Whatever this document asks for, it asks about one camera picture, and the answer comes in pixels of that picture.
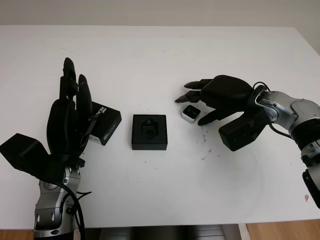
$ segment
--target robotic hand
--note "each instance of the robotic hand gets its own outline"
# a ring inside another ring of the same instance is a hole
[[[46,128],[51,154],[36,139],[19,133],[0,146],[0,152],[15,169],[40,180],[40,198],[34,213],[34,239],[73,240],[75,220],[81,239],[85,239],[79,199],[89,192],[77,190],[81,179],[79,168],[85,166],[80,155],[95,122],[87,80],[80,75],[76,82],[74,63],[66,58],[59,99],[51,107]],[[77,193],[83,195],[77,199]]]
[[[251,87],[239,78],[226,75],[189,82],[184,87],[192,90],[179,97],[176,103],[203,101],[215,109],[198,121],[199,126],[243,112],[219,129],[223,143],[231,151],[252,143],[266,125],[293,139],[307,167],[302,178],[320,208],[320,107],[316,103],[270,91],[263,82]],[[276,130],[272,124],[279,124],[289,134]]]

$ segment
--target silver robotic arm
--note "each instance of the silver robotic arm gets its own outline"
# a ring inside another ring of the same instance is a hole
[[[307,170],[303,180],[320,208],[320,106],[280,91],[262,90],[254,103],[264,109],[269,121],[288,130],[301,150]]]

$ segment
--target white table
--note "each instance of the white table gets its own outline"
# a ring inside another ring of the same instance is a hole
[[[120,110],[107,143],[89,142],[79,191],[86,227],[315,219],[296,144],[268,127],[236,152],[218,129],[181,118],[183,85],[220,74],[320,103],[320,57],[293,28],[0,26],[0,143],[15,133],[48,149],[46,126],[63,61],[92,100]],[[198,103],[202,115],[211,111]],[[166,151],[133,151],[133,114],[166,114]],[[31,229],[38,180],[0,156],[0,228]]]

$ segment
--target black box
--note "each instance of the black box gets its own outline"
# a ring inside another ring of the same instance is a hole
[[[121,114],[118,110],[96,102],[92,102],[92,112],[95,113],[97,119],[89,140],[104,146],[121,122]]]
[[[166,150],[166,115],[133,115],[132,150]]]

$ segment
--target black cable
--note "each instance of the black cable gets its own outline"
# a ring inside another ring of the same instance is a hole
[[[57,183],[55,183],[55,185],[57,185],[58,187],[64,189],[72,197],[72,199],[74,201],[75,209],[79,213],[80,224],[78,224],[78,227],[79,227],[79,231],[80,231],[80,239],[81,240],[85,240],[86,236],[85,236],[84,215],[82,213],[82,209],[81,209],[80,203],[79,203],[79,201],[77,199],[77,196],[74,194],[74,192],[69,187],[67,187],[66,185],[62,184],[61,182],[57,182]]]
[[[270,127],[271,130],[274,131],[275,133],[280,134],[280,135],[282,135],[282,136],[285,136],[285,137],[287,137],[287,138],[289,138],[289,139],[292,139],[289,134],[286,134],[286,133],[284,133],[284,132],[282,132],[282,131],[277,130],[277,129],[272,125],[272,123],[269,123],[269,127]]]
[[[86,193],[83,193],[80,197],[78,197],[78,201],[79,201],[80,199],[82,199],[83,197],[91,194],[91,193],[92,193],[92,191],[88,191],[88,192],[86,192]]]
[[[77,194],[91,194],[92,191],[87,191],[87,192],[77,191],[76,193],[77,193]]]
[[[257,84],[262,84],[262,85],[264,85],[264,86],[266,87],[266,89],[268,89],[268,91],[271,92],[271,91],[270,91],[270,88],[268,87],[268,85],[265,84],[263,81],[257,81],[255,84],[253,84],[253,87],[252,87],[252,88],[255,89],[255,86],[256,86]]]

